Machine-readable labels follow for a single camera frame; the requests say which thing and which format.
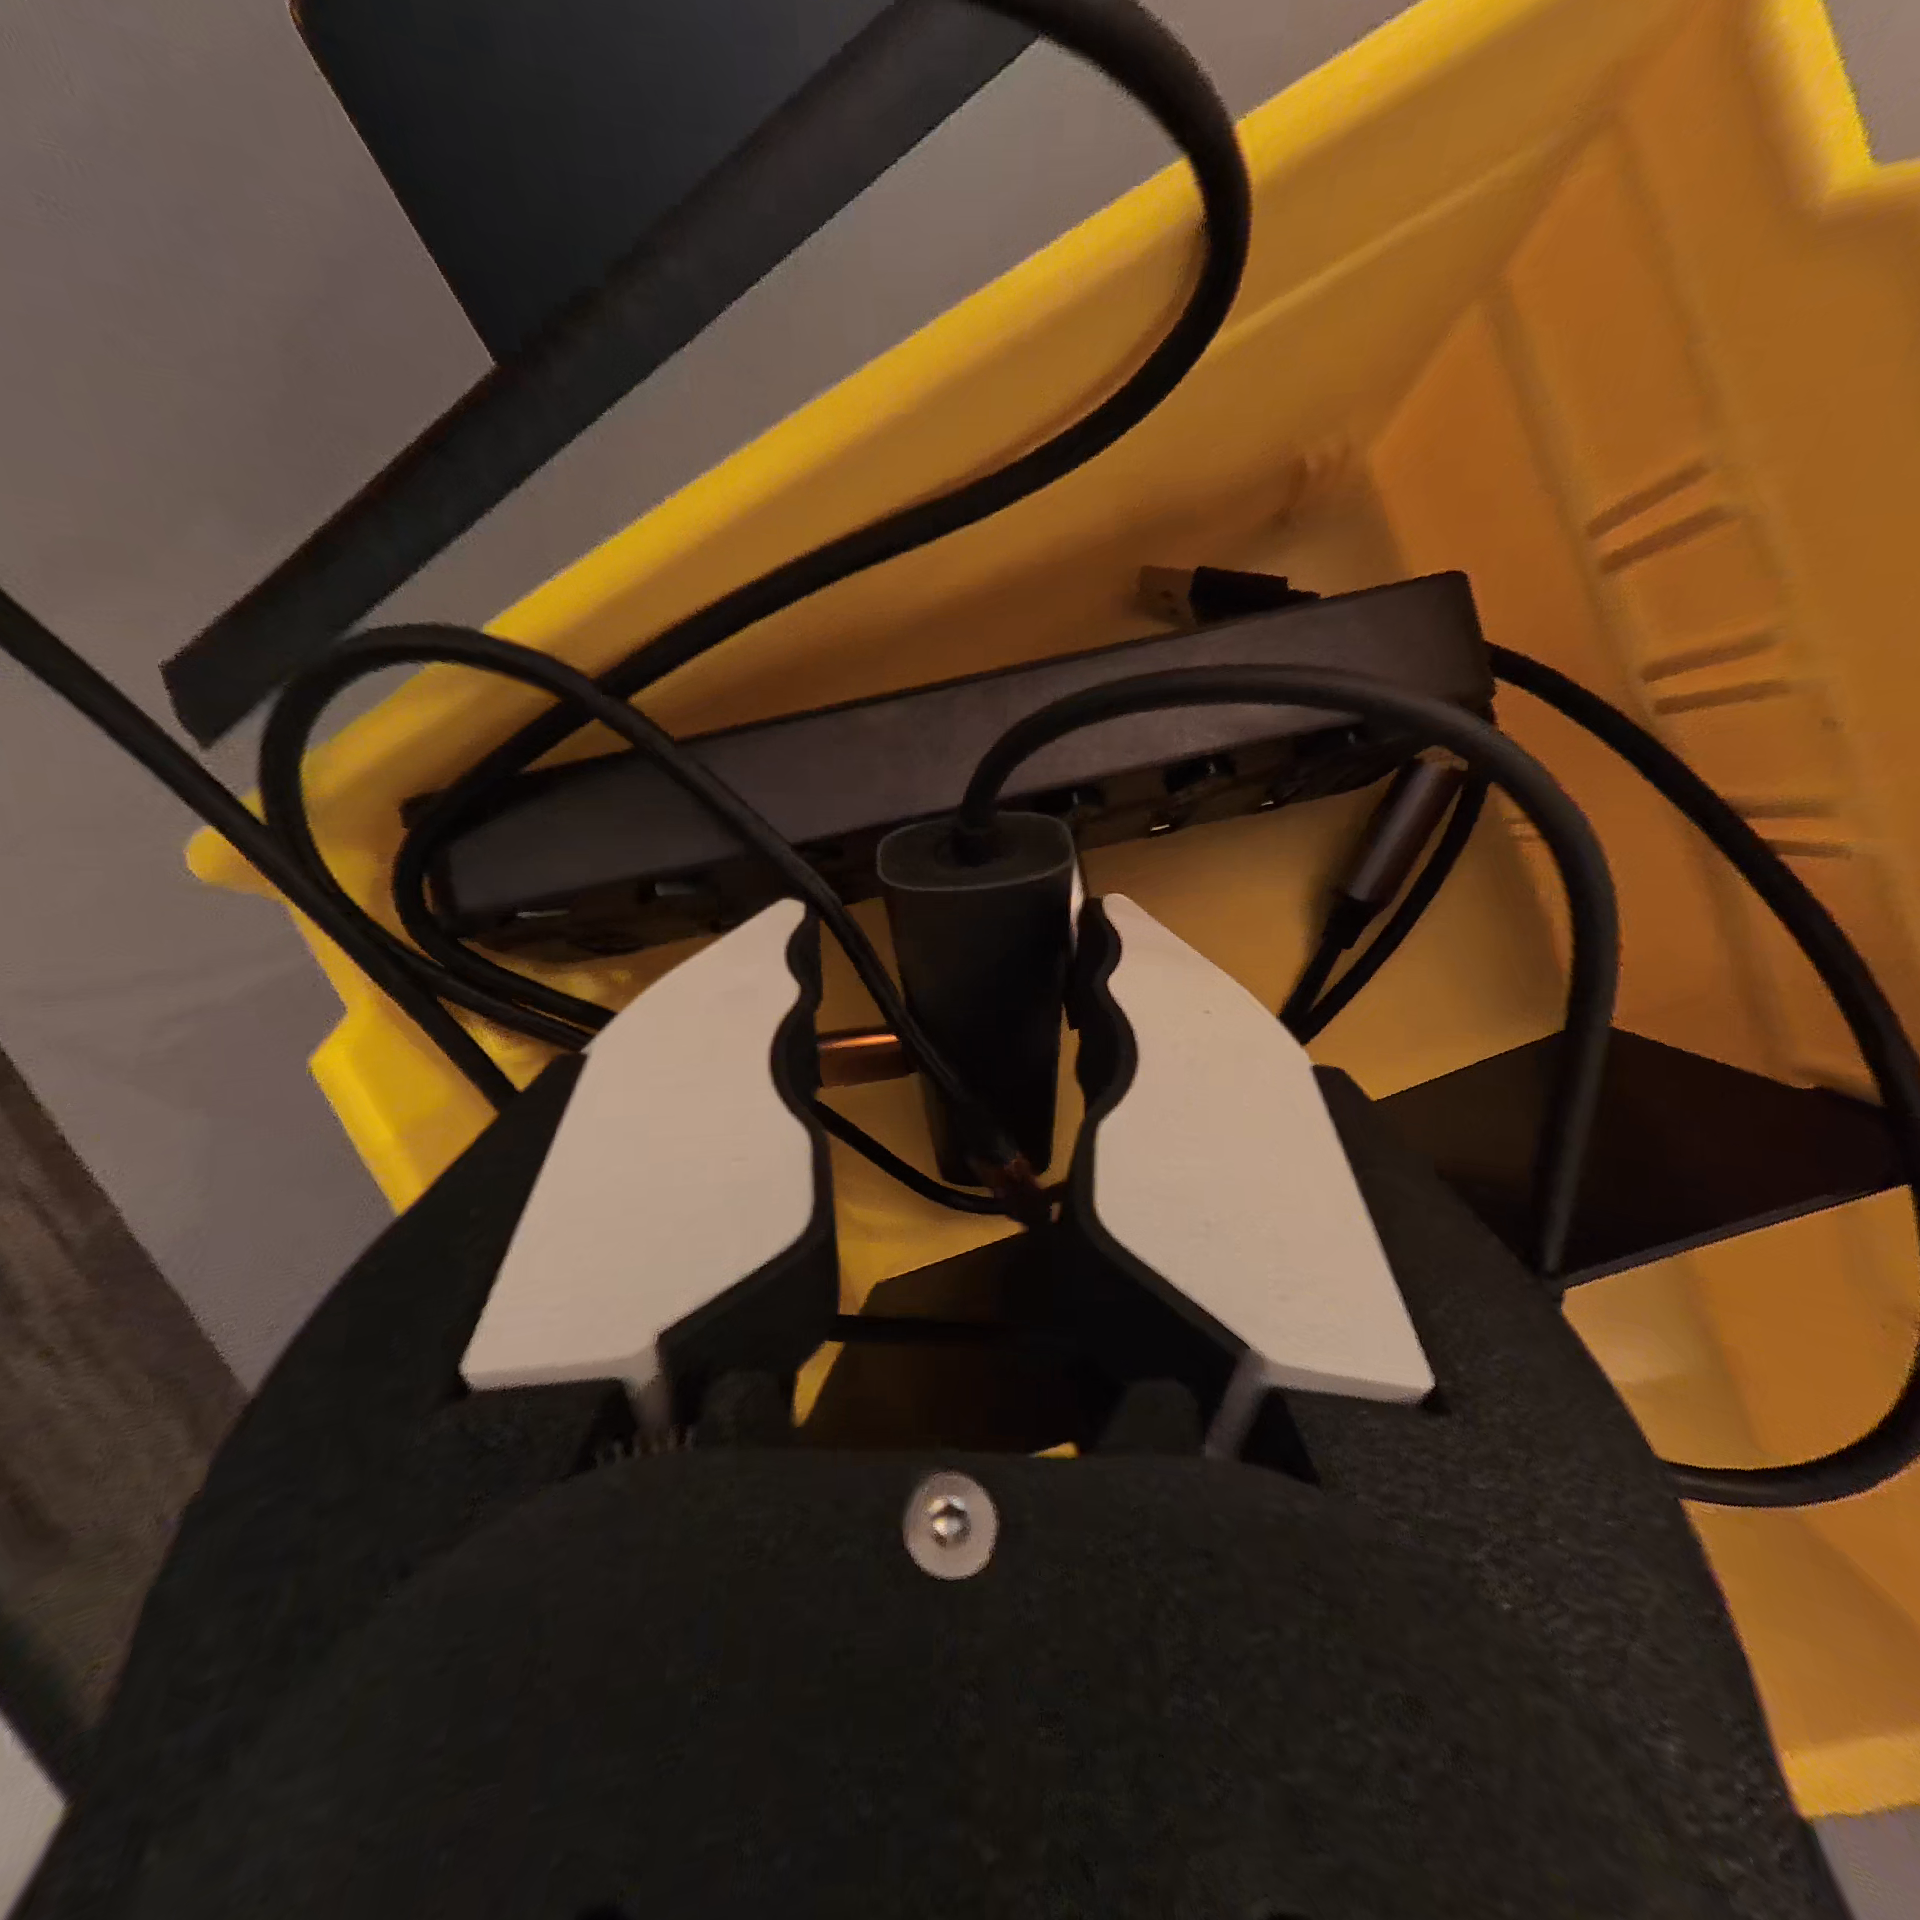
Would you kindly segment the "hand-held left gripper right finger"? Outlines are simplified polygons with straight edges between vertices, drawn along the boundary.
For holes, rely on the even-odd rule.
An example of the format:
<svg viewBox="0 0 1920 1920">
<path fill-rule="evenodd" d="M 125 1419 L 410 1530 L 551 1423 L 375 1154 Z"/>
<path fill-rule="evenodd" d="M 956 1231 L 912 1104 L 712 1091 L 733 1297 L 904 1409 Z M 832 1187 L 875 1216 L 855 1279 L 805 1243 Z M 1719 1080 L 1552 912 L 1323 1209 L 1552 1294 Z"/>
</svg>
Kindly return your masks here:
<svg viewBox="0 0 1920 1920">
<path fill-rule="evenodd" d="M 1308 1050 L 1129 895 L 1084 905 L 1067 1297 L 1121 1385 L 1240 1455 L 1271 1394 L 1417 1408 L 1434 1366 Z"/>
</svg>

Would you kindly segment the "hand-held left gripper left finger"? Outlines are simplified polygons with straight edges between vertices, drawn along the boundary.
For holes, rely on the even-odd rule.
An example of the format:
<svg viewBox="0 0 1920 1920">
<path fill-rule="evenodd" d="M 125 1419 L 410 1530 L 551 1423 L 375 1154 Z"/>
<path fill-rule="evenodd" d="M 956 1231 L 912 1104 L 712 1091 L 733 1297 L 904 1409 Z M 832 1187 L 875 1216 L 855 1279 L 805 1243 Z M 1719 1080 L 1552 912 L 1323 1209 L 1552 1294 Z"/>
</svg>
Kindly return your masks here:
<svg viewBox="0 0 1920 1920">
<path fill-rule="evenodd" d="M 780 901 L 589 1041 L 469 1334 L 469 1390 L 613 1382 L 651 1434 L 791 1438 L 837 1317 L 821 992 L 819 919 Z"/>
</svg>

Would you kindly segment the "slim grey usb hub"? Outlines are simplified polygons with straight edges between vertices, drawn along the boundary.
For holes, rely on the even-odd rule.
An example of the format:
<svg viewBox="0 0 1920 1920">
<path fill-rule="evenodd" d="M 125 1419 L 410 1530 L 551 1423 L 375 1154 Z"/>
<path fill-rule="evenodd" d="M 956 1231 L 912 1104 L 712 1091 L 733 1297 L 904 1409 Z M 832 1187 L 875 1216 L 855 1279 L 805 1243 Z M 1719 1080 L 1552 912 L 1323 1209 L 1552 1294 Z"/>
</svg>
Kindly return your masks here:
<svg viewBox="0 0 1920 1920">
<path fill-rule="evenodd" d="M 1067 825 L 1003 811 L 967 862 L 949 822 L 879 840 L 875 878 L 904 1000 L 979 1105 L 1043 1173 L 1051 1161 L 1076 909 Z"/>
</svg>

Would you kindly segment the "black usb cable metal plugs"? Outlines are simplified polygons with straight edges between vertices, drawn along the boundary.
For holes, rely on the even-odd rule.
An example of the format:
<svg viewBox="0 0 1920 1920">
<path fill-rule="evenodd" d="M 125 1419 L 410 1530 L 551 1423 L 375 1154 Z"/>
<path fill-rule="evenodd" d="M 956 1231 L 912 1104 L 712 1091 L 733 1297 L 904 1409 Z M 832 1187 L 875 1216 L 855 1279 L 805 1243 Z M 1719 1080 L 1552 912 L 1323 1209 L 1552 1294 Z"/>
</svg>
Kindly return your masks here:
<svg viewBox="0 0 1920 1920">
<path fill-rule="evenodd" d="M 1311 1015 L 1340 958 L 1400 897 L 1466 784 L 1468 774 L 1450 758 L 1410 758 L 1389 777 L 1332 888 L 1312 953 L 1283 1000 L 1281 1021 L 1298 1041 L 1308 1041 Z"/>
</svg>

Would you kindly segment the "long black usb hub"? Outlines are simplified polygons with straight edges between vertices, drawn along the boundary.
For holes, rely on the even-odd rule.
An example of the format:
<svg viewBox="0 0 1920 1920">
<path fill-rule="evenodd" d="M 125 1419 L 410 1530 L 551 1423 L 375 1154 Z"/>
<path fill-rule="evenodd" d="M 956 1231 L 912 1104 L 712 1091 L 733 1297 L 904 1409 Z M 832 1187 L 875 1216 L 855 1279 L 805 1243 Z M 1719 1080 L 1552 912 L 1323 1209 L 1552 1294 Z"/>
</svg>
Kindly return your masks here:
<svg viewBox="0 0 1920 1920">
<path fill-rule="evenodd" d="M 1496 677 L 1466 574 L 1442 570 L 1281 610 L 1003 667 L 685 739 L 848 903 L 879 894 L 889 832 L 947 816 L 983 752 L 1066 695 L 1177 667 L 1357 673 L 1491 715 Z M 1389 744 L 1321 710 L 1208 705 L 1091 727 L 1027 760 L 1008 807 L 1115 847 L 1385 779 Z M 780 878 L 706 805 L 635 752 L 505 782 L 427 858 L 449 931 L 492 953 L 584 961 L 699 938 L 751 919 Z"/>
</svg>

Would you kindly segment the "yellow plastic bin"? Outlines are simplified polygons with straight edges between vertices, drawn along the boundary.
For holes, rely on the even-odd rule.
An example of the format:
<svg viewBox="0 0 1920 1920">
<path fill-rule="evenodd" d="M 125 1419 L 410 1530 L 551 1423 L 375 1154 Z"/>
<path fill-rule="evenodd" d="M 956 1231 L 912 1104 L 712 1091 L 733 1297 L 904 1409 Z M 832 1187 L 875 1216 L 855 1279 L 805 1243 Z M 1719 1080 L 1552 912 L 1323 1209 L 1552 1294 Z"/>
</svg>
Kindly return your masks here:
<svg viewBox="0 0 1920 1920">
<path fill-rule="evenodd" d="M 1108 457 L 693 665 L 673 727 L 1138 632 L 1147 562 L 1319 592 L 1464 569 L 1492 642 L 1635 712 L 1857 942 L 1915 1041 L 1915 159 L 1871 157 L 1821 3 L 1419 3 L 1241 119 L 1258 227 L 1233 325 Z M 1165 168 L 677 494 L 623 402 L 613 534 L 561 536 L 479 615 L 578 667 L 1036 441 L 1184 293 Z M 1503 691 L 1581 805 L 1624 912 L 1619 1023 L 1871 1097 L 1808 961 L 1601 743 Z M 1317 1041 L 1375 1097 L 1556 1026 L 1565 909 L 1496 817 L 1426 926 Z M 1903 1194 L 1581 1287 L 1648 1439 L 1729 1464 L 1851 1442 L 1913 1353 Z M 1808 1513 L 1691 1509 L 1792 1795 L 1915 1807 L 1915 1466 Z"/>
</svg>

